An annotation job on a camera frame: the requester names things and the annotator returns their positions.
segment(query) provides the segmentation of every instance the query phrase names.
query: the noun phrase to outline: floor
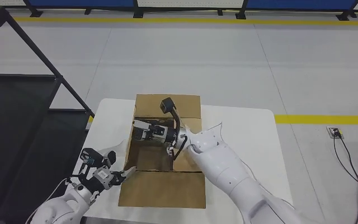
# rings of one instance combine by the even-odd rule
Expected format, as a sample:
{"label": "floor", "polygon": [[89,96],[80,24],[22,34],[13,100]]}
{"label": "floor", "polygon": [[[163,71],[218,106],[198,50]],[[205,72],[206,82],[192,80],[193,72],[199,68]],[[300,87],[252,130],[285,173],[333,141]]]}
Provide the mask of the floor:
{"label": "floor", "polygon": [[[25,16],[21,11],[12,13]],[[65,15],[81,17],[82,13],[71,11]],[[63,14],[53,11],[43,16]],[[266,19],[270,15],[247,16]],[[336,20],[327,14],[296,16],[277,18]],[[358,113],[358,26],[20,25],[94,111],[107,97],[135,99],[138,93],[171,93],[200,95],[202,104],[263,108],[274,114]],[[0,43],[0,73],[50,73],[10,27],[0,28]],[[51,107],[81,108],[64,88]],[[318,223],[354,223],[357,183],[338,163],[326,126],[277,125],[294,206]],[[358,165],[358,127],[338,127]],[[340,142],[337,149],[348,166]],[[87,223],[100,220],[88,219]]]}

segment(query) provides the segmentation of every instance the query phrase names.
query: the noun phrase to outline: white table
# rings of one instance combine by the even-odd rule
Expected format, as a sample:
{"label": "white table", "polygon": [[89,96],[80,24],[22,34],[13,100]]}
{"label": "white table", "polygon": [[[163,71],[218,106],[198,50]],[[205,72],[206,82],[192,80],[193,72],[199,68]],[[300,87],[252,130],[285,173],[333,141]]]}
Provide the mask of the white table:
{"label": "white table", "polygon": [[[134,105],[134,100],[103,99],[84,147],[101,150],[128,139]],[[277,197],[292,202],[271,111],[202,105],[201,117],[203,130],[223,122],[223,139],[251,167],[258,180]],[[117,161],[111,170],[122,170],[124,162],[123,148],[117,153]],[[81,160],[77,162],[74,173],[78,173],[81,163]],[[206,209],[138,208],[118,207],[120,187],[115,186],[102,192],[85,216],[160,224],[242,223],[240,212],[229,197],[208,179],[205,179],[205,188]]]}

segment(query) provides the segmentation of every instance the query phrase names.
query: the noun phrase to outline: cardboard box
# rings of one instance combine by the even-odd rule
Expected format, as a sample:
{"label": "cardboard box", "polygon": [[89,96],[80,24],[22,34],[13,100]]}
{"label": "cardboard box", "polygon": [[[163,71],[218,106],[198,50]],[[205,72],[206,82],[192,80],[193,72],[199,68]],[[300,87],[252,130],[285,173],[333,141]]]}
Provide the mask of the cardboard box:
{"label": "cardboard box", "polygon": [[[171,97],[182,122],[192,132],[201,131],[200,97],[189,95],[137,95],[134,119],[155,120],[174,127],[170,113],[159,108]],[[125,168],[137,166],[137,172],[122,184],[118,206],[205,208],[205,178],[187,151],[171,160],[163,144],[155,141],[129,141]]]}

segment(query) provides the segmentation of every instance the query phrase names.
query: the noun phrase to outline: electrical outlet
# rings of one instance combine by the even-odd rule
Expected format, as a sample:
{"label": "electrical outlet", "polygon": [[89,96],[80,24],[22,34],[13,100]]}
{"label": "electrical outlet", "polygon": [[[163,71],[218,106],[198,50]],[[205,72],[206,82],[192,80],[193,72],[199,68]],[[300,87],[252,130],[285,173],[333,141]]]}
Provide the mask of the electrical outlet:
{"label": "electrical outlet", "polygon": [[[334,138],[334,135],[335,135],[335,129],[336,129],[336,127],[327,127],[328,134],[329,134],[330,138],[332,138],[332,139]],[[339,128],[337,128],[337,129],[341,133],[342,139],[344,139],[342,131]]]}

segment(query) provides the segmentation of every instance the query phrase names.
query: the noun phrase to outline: yellow tape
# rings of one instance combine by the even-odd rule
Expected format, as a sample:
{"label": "yellow tape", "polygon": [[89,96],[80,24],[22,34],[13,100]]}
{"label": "yellow tape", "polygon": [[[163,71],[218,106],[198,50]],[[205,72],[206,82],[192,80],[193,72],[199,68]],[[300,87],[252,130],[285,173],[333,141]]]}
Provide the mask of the yellow tape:
{"label": "yellow tape", "polygon": [[358,116],[276,114],[276,124],[358,124]]}
{"label": "yellow tape", "polygon": [[198,23],[198,24],[267,24],[267,25],[323,25],[358,26],[358,21],[306,21],[306,20],[236,20],[224,18],[51,18],[15,17],[17,22],[133,22],[133,23]]}

